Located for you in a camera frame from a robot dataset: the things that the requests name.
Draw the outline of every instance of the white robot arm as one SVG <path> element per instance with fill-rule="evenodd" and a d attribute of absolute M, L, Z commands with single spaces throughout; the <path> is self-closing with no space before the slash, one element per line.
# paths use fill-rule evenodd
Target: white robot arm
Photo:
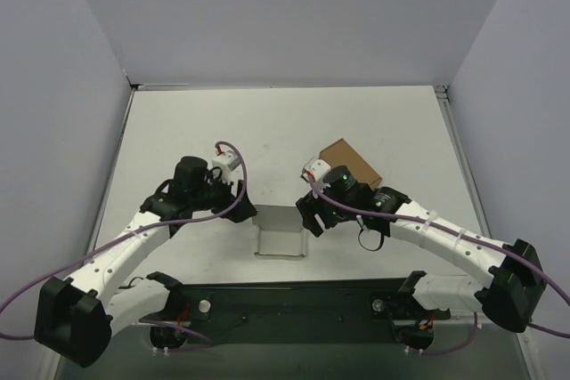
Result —
<path fill-rule="evenodd" d="M 179 284 L 153 273 L 136 287 L 119 286 L 157 247 L 172 238 L 197 211 L 242 222 L 257 214 L 245 184 L 232 194 L 232 171 L 240 164 L 233 151 L 218 152 L 212 168 L 201 158 L 184 157 L 174 178 L 163 182 L 115 238 L 116 245 L 95 255 L 66 279 L 52 277 L 40 290 L 34 338 L 82 367 L 101 356 L 112 336 L 149 313 L 164 308 Z"/>
<path fill-rule="evenodd" d="M 542 269 L 534 248 L 518 240 L 510 246 L 465 230 L 439 217 L 401 192 L 372 190 L 346 166 L 331 168 L 312 159 L 301 177 L 313 191 L 297 202 L 304 227 L 315 236 L 340 222 L 357 221 L 364 229 L 404 240 L 452 263 L 467 275 L 425 274 L 413 284 L 413 298 L 427 311 L 482 311 L 497 325 L 523 332 L 546 287 L 543 279 L 485 244 L 507 248 Z"/>

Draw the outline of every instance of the screw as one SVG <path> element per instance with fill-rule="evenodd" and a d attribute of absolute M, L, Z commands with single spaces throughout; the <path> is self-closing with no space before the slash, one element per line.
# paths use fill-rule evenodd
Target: screw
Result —
<path fill-rule="evenodd" d="M 212 303 L 209 302 L 208 300 L 202 300 L 198 303 L 198 310 L 201 313 L 208 313 L 210 311 L 211 307 L 212 307 Z"/>
<path fill-rule="evenodd" d="M 384 310 L 384 302 L 377 298 L 372 302 L 372 309 L 374 311 L 383 311 Z"/>

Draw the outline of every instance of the gray wall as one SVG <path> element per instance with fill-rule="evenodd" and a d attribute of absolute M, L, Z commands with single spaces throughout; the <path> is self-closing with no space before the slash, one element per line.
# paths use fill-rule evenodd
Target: gray wall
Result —
<path fill-rule="evenodd" d="M 496 0 L 87 0 L 135 83 L 449 84 Z"/>
<path fill-rule="evenodd" d="M 0 0 L 0 300 L 86 250 L 129 86 L 85 0 Z M 37 288 L 0 317 L 30 334 Z M 43 348 L 0 340 L 0 378 Z"/>
<path fill-rule="evenodd" d="M 570 3 L 498 0 L 451 86 L 460 137 L 496 239 L 527 239 L 569 290 Z M 570 332 L 549 290 L 535 321 Z M 549 378 L 568 378 L 568 340 L 535 333 Z"/>

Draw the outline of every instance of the brown cardboard box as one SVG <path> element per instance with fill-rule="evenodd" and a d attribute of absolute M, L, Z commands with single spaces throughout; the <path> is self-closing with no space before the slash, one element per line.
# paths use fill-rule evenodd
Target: brown cardboard box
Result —
<path fill-rule="evenodd" d="M 331 167 L 346 165 L 354 178 L 359 182 L 367 182 L 374 190 L 382 182 L 382 177 L 348 144 L 344 138 L 333 142 L 321 150 L 319 158 Z"/>

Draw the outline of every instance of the red wire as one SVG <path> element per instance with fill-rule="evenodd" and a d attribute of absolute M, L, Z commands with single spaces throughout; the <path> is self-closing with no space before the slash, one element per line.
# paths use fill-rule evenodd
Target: red wire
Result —
<path fill-rule="evenodd" d="M 180 324 L 182 324 L 186 318 L 188 318 L 188 315 L 190 314 L 190 305 L 186 304 L 184 306 L 184 311 L 178 315 L 178 327 L 180 327 Z"/>

